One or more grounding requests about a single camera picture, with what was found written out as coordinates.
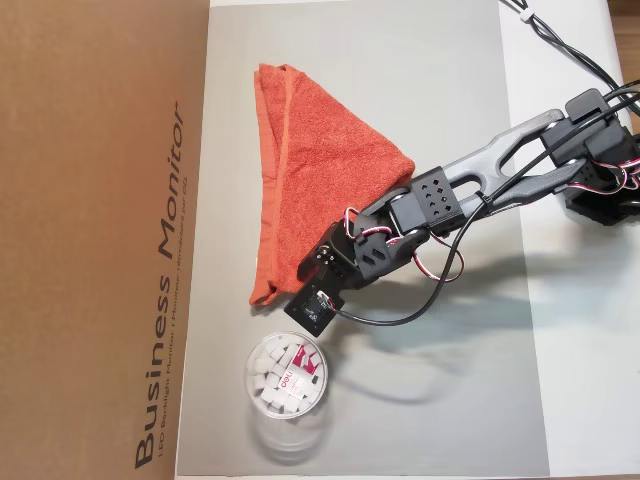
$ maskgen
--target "clear plastic cup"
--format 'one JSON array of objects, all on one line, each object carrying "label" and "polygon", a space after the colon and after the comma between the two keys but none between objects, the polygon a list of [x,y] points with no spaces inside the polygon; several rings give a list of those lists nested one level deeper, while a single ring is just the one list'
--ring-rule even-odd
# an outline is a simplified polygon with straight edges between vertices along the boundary
[{"label": "clear plastic cup", "polygon": [[[327,387],[328,373],[326,358],[311,339],[293,332],[274,333],[265,337],[249,354],[245,387],[260,413],[288,420],[300,417],[318,405]],[[278,392],[277,396],[264,392],[267,388]],[[285,409],[287,401],[290,402],[288,410]],[[292,412],[296,402],[298,408]]]}]

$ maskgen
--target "cable tie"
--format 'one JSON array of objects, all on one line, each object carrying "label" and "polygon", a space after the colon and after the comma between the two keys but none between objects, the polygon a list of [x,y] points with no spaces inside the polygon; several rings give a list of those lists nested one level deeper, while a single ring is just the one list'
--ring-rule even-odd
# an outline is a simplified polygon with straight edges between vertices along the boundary
[{"label": "cable tie", "polygon": [[522,20],[524,23],[527,23],[535,14],[536,12],[533,11],[533,8],[528,7],[524,9],[520,14],[520,20]]},{"label": "cable tie", "polygon": [[480,200],[482,200],[482,203],[484,203],[485,206],[487,207],[490,207],[491,204],[493,203],[493,199],[491,198],[491,196],[486,196],[480,190],[476,192],[476,195],[480,198]]}]

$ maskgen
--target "white table surface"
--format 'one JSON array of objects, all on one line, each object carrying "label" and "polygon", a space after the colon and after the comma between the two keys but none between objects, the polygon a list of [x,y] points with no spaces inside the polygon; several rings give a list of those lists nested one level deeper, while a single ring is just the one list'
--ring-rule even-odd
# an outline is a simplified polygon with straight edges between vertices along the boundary
[{"label": "white table surface", "polygon": [[[211,0],[211,6],[296,1]],[[565,41],[621,81],[606,0],[529,3]],[[512,125],[562,108],[588,88],[606,91],[504,4],[500,21]],[[523,150],[516,162],[536,151],[541,148]],[[521,219],[551,475],[638,473],[640,314],[627,305],[640,305],[633,296],[640,229],[599,227],[567,215],[553,197],[523,208]]]}]

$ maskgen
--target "folded towel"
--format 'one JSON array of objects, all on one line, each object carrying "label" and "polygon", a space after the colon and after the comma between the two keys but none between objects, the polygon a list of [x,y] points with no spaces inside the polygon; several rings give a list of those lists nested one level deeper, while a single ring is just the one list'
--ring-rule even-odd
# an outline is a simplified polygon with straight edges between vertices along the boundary
[{"label": "folded towel", "polygon": [[347,206],[361,209],[415,165],[304,73],[260,65],[254,76],[262,216],[249,303],[297,292],[298,264]]}]

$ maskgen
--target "brown cardboard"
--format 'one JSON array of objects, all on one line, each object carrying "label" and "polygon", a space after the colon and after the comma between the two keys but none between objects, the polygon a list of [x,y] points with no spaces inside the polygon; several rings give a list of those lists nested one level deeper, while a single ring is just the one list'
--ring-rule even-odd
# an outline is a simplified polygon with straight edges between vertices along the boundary
[{"label": "brown cardboard", "polygon": [[0,478],[174,476],[208,8],[3,4]]}]

